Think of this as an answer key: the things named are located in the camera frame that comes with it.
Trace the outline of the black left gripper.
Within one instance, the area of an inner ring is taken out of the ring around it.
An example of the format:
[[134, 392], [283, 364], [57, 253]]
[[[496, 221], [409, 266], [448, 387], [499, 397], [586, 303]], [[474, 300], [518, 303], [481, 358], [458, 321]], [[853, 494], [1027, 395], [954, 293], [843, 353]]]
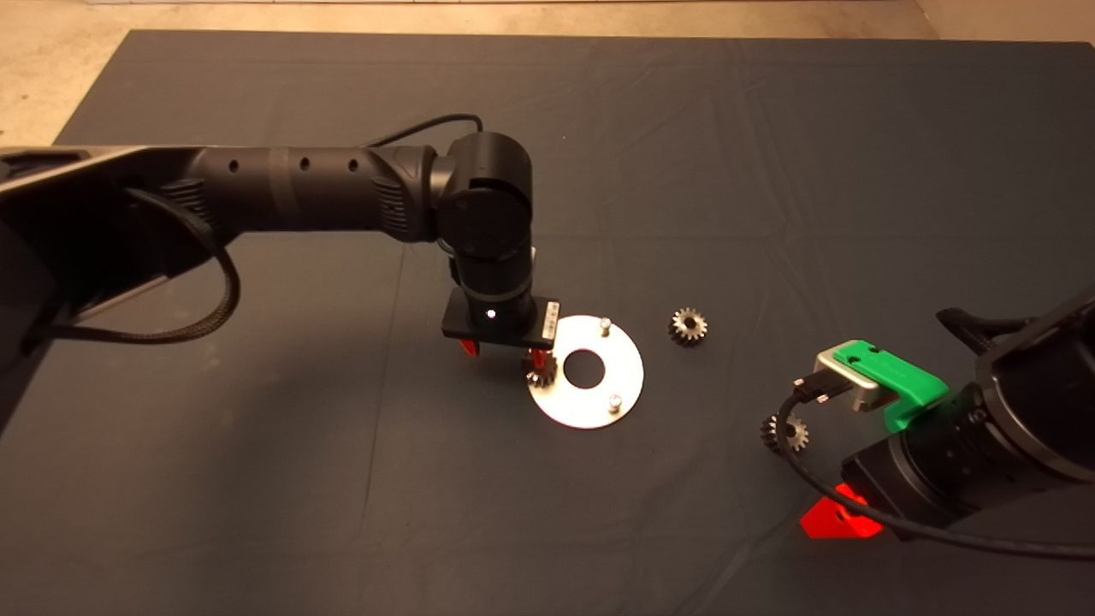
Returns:
[[441, 332], [460, 340], [469, 356], [481, 355], [481, 344], [520, 347], [529, 348], [525, 362], [546, 364], [553, 362], [561, 311], [554, 298], [521, 293], [493, 303], [456, 289], [446, 305]]

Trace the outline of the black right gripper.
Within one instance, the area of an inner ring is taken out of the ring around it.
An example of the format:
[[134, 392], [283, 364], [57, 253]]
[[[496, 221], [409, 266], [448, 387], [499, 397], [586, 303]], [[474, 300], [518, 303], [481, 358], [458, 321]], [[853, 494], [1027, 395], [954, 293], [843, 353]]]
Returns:
[[[842, 460], [841, 478], [866, 503], [891, 516], [934, 528], [948, 528], [975, 514], [975, 508], [942, 493], [917, 468], [903, 432], [883, 438]], [[853, 514], [830, 498], [820, 498], [799, 526], [812, 539], [869, 539], [879, 522]]]

